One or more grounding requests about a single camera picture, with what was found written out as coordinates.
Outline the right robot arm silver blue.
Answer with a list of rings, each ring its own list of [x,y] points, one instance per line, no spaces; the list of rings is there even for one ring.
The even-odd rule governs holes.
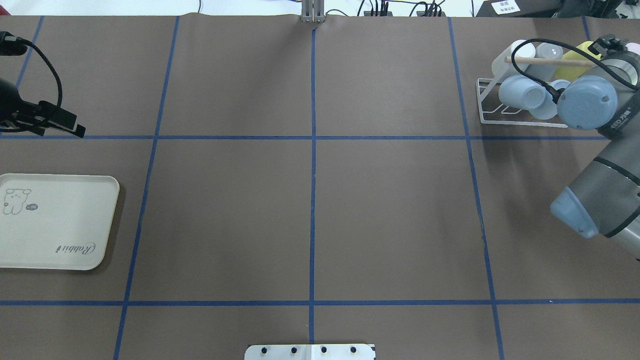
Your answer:
[[[551,213],[585,239],[601,236],[640,253],[639,55],[605,55],[563,89],[560,120],[571,129],[594,130],[606,144],[551,203]]]

